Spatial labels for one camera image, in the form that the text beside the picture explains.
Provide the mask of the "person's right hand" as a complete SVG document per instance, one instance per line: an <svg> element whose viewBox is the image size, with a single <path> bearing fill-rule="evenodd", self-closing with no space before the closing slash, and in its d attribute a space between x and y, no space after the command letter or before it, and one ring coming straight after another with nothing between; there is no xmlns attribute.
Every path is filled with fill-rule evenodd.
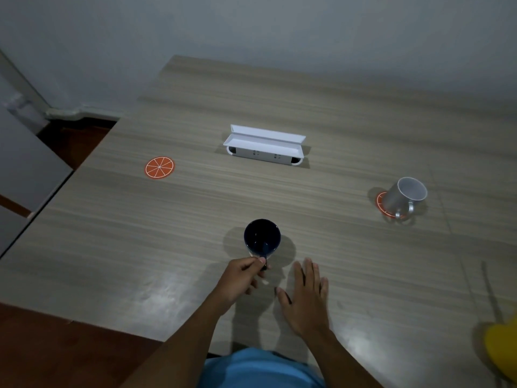
<svg viewBox="0 0 517 388"><path fill-rule="evenodd" d="M304 262L294 262L294 288L289 295L292 304L281 306L282 314L290 328L301 337L306 330L316 327L330 328L328 317L329 281L320 275L320 291L312 291L304 287Z"/></svg>

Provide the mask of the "person's left hand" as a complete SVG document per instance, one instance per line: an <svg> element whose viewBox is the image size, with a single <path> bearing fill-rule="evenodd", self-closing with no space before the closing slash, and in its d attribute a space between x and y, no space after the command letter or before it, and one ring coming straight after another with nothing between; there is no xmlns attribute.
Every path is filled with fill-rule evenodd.
<svg viewBox="0 0 517 388"><path fill-rule="evenodd" d="M229 261L210 295L221 315L226 313L242 294L249 294L252 289L257 288L257 277L264 276L264 267L241 267L241 259Z"/></svg>

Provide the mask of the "dark blue mug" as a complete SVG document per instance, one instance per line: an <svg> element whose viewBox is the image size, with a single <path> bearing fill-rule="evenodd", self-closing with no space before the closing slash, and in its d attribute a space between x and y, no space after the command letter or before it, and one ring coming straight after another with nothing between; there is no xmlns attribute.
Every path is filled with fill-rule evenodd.
<svg viewBox="0 0 517 388"><path fill-rule="evenodd" d="M246 226L243 240L251 257L268 260L281 243L281 232L273 221L256 219Z"/></svg>

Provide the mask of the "person's right forearm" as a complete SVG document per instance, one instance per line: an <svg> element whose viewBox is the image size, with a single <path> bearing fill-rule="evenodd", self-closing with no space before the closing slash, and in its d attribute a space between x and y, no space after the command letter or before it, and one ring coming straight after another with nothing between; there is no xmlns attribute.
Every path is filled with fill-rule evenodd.
<svg viewBox="0 0 517 388"><path fill-rule="evenodd" d="M327 388L384 388L339 342L328 327L301 333Z"/></svg>

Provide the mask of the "person's left forearm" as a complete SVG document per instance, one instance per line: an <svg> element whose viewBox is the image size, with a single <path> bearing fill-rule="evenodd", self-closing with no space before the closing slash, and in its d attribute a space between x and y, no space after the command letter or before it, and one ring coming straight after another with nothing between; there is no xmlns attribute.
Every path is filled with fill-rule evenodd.
<svg viewBox="0 0 517 388"><path fill-rule="evenodd" d="M213 291L120 388L196 388L217 322L228 300Z"/></svg>

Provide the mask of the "person's blue shirt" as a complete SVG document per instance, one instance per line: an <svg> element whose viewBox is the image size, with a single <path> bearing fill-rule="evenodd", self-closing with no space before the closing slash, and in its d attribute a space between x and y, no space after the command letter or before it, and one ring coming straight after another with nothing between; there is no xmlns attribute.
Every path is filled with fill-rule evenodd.
<svg viewBox="0 0 517 388"><path fill-rule="evenodd" d="M308 365L277 352L245 348L206 359L197 388L326 388Z"/></svg>

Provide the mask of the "orange slice coaster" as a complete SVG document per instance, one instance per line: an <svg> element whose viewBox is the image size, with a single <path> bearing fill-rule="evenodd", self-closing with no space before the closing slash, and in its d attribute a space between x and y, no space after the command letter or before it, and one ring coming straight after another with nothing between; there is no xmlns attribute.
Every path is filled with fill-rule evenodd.
<svg viewBox="0 0 517 388"><path fill-rule="evenodd" d="M408 216L407 212L405 212L405 213L400 212L398 214L393 214L385 209L384 204L383 204L383 198L386 194L387 194L387 191L385 190L385 191L381 191L380 193L378 193L376 195L375 206L387 218L390 218L393 220L404 220Z"/></svg>
<svg viewBox="0 0 517 388"><path fill-rule="evenodd" d="M170 176L175 168L175 162L171 158L160 156L146 163L144 173L150 179L159 180Z"/></svg>

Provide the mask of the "white socket box with lid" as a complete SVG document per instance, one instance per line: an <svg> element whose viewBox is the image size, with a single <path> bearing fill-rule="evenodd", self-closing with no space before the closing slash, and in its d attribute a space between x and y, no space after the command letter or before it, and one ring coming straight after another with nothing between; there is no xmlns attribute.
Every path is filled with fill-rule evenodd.
<svg viewBox="0 0 517 388"><path fill-rule="evenodd" d="M297 167L306 136L232 124L223 146L229 155Z"/></svg>

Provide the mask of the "white mug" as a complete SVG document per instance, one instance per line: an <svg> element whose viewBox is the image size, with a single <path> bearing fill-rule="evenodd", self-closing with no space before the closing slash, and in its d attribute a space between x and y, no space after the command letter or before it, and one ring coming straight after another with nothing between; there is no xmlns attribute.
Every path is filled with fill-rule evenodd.
<svg viewBox="0 0 517 388"><path fill-rule="evenodd" d="M428 189L420 180L413 177L400 178L383 198L387 211L398 214L408 213L408 218L414 213L415 206L428 196Z"/></svg>

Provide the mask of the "yellow object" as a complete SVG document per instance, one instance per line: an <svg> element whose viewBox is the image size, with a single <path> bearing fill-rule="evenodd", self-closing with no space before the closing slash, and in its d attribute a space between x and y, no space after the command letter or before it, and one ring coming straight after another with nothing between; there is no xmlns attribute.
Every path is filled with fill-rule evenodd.
<svg viewBox="0 0 517 388"><path fill-rule="evenodd" d="M517 314L507 323L490 325L483 342L492 364L517 388Z"/></svg>

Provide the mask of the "grey cabinet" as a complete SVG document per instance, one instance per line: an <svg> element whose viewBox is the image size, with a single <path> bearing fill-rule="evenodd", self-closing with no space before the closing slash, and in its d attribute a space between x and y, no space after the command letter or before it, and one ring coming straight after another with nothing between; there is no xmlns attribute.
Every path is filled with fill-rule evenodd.
<svg viewBox="0 0 517 388"><path fill-rule="evenodd" d="M0 49L0 259L20 237L73 170L16 113L20 103L47 118L50 105Z"/></svg>

